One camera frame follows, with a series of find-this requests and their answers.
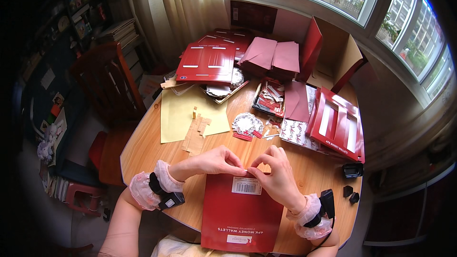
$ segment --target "finger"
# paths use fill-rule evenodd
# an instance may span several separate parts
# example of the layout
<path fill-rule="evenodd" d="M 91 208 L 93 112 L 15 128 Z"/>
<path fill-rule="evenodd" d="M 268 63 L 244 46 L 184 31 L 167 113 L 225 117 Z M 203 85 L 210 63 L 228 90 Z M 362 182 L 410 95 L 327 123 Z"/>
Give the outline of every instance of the finger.
<path fill-rule="evenodd" d="M 277 167 L 277 164 L 280 161 L 277 158 L 274 158 L 270 155 L 267 154 L 260 154 L 259 157 L 257 157 L 251 164 L 251 167 L 256 168 L 258 165 L 261 163 L 264 163 L 265 165 L 270 165 L 271 169 L 274 169 Z"/>
<path fill-rule="evenodd" d="M 243 170 L 239 167 L 231 166 L 229 164 L 225 164 L 221 168 L 222 174 L 232 174 L 234 176 L 244 177 L 246 176 L 246 170 Z"/>
<path fill-rule="evenodd" d="M 278 149 L 278 147 L 276 147 L 276 145 L 271 145 L 270 147 L 268 147 L 268 149 L 266 149 L 266 151 L 265 151 L 265 154 L 273 156 L 273 157 L 278 158 L 278 159 L 283 157 L 283 154 Z"/>
<path fill-rule="evenodd" d="M 224 149 L 225 153 L 225 161 L 229 163 L 232 166 L 239 167 L 241 169 L 243 168 L 243 164 L 241 163 L 241 160 L 238 158 L 238 156 L 235 155 L 232 151 L 230 151 L 229 148 L 225 147 Z"/>
<path fill-rule="evenodd" d="M 264 185 L 264 183 L 266 183 L 267 176 L 261 170 L 254 167 L 249 167 L 248 172 L 253 174 L 254 177 L 256 177 L 259 180 L 262 186 Z"/>
<path fill-rule="evenodd" d="M 285 158 L 287 158 L 287 155 L 286 155 L 286 152 L 284 151 L 284 148 L 279 147 L 278 150 L 281 152 L 281 154 L 282 154 Z"/>

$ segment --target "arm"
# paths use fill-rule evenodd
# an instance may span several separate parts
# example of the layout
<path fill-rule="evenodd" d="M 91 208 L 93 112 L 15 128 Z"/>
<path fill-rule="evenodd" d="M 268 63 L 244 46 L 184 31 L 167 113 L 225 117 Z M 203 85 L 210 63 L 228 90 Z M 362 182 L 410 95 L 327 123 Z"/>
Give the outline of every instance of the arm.
<path fill-rule="evenodd" d="M 271 174 L 265 175 L 257 166 L 261 163 L 270 165 Z M 264 154 L 252 162 L 248 172 L 253 174 L 272 199 L 284 205 L 292 214 L 297 215 L 307 208 L 307 200 L 300 193 L 293 177 L 292 167 L 284 149 L 270 146 Z M 311 240 L 313 248 L 316 248 L 325 237 Z M 334 229 L 327 241 L 320 248 L 311 252 L 310 257 L 334 257 L 338 252 L 340 237 Z"/>
<path fill-rule="evenodd" d="M 119 196 L 99 256 L 138 256 L 138 228 L 143 209 L 126 188 Z"/>
<path fill-rule="evenodd" d="M 324 239 L 325 237 L 311 240 L 313 249 L 319 246 L 319 244 L 323 242 Z M 340 236 L 338 235 L 338 231 L 333 229 L 327 241 L 325 241 L 321 247 L 308 254 L 307 257 L 334 257 L 336 256 L 339 247 Z"/>
<path fill-rule="evenodd" d="M 172 165 L 168 172 L 179 182 L 205 173 L 246 175 L 240 159 L 223 145 Z M 126 188 L 117 200 L 99 257 L 138 256 L 138 228 L 142 212 L 143 208 Z"/>

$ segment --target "red plastic stool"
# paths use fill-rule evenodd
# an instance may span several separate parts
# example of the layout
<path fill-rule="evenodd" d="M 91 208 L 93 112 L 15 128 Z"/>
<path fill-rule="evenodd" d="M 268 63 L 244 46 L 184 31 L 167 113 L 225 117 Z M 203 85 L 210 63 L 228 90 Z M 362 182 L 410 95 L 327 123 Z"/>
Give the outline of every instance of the red plastic stool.
<path fill-rule="evenodd" d="M 84 194 L 90 195 L 90 205 L 88 208 L 83 202 Z M 97 209 L 100 203 L 100 197 L 104 194 L 106 194 L 106 190 L 103 188 L 95 188 L 80 183 L 70 182 L 68 184 L 65 202 L 69 208 L 100 217 L 101 213 L 97 212 Z"/>
<path fill-rule="evenodd" d="M 106 138 L 108 133 L 100 131 L 92 142 L 92 145 L 89 149 L 89 159 L 95 165 L 97 170 L 100 170 L 101 154 L 103 152 L 103 147 L 105 146 Z"/>

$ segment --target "wrist-mounted camera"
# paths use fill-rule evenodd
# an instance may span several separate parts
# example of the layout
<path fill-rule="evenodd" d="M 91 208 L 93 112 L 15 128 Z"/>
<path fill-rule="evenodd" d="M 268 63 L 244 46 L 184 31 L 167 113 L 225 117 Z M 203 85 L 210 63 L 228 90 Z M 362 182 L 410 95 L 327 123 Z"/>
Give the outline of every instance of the wrist-mounted camera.
<path fill-rule="evenodd" d="M 318 225 L 322 217 L 327 214 L 328 219 L 335 217 L 335 204 L 333 200 L 333 191 L 332 189 L 325 190 L 320 193 L 320 211 L 316 216 L 308 223 L 305 223 L 303 226 L 308 228 L 313 228 Z"/>
<path fill-rule="evenodd" d="M 162 189 L 159 180 L 154 172 L 149 175 L 149 187 L 151 190 L 160 196 L 159 208 L 160 210 L 174 208 L 175 206 L 185 203 L 184 195 L 182 193 L 168 193 Z"/>

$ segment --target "small black object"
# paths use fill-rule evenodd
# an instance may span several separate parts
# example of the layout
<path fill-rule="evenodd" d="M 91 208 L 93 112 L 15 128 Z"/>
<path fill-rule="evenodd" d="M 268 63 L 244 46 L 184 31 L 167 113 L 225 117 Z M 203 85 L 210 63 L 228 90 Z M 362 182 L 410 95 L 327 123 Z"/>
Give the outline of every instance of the small black object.
<path fill-rule="evenodd" d="M 164 191 L 160 186 L 155 173 L 149 175 L 149 187 L 155 194 L 160 196 L 161 202 L 159 203 L 159 208 L 161 210 L 174 208 L 175 206 L 186 202 L 182 193 L 169 193 Z"/>
<path fill-rule="evenodd" d="M 359 199 L 360 199 L 359 193 L 352 193 L 351 197 L 349 198 L 349 201 L 351 202 L 351 204 L 355 204 L 355 203 L 359 202 Z"/>
<path fill-rule="evenodd" d="M 183 203 L 185 203 L 185 200 L 182 193 L 169 193 L 166 197 L 162 197 L 162 201 L 159 203 L 159 208 L 161 210 L 169 209 Z"/>
<path fill-rule="evenodd" d="M 333 191 L 332 189 L 325 190 L 320 193 L 320 211 L 316 214 L 316 216 L 310 221 L 305 223 L 303 226 L 308 228 L 313 228 L 318 225 L 322 219 L 322 217 L 327 214 L 328 219 L 335 217 L 335 204 L 333 200 Z"/>
<path fill-rule="evenodd" d="M 343 197 L 348 197 L 354 192 L 354 189 L 351 186 L 345 186 L 343 188 Z"/>
<path fill-rule="evenodd" d="M 349 163 L 344 164 L 343 175 L 346 178 L 357 178 L 363 176 L 363 164 L 362 163 Z"/>
<path fill-rule="evenodd" d="M 111 211 L 109 208 L 105 208 L 103 210 L 103 220 L 105 220 L 106 222 L 110 221 L 110 218 L 111 218 Z"/>

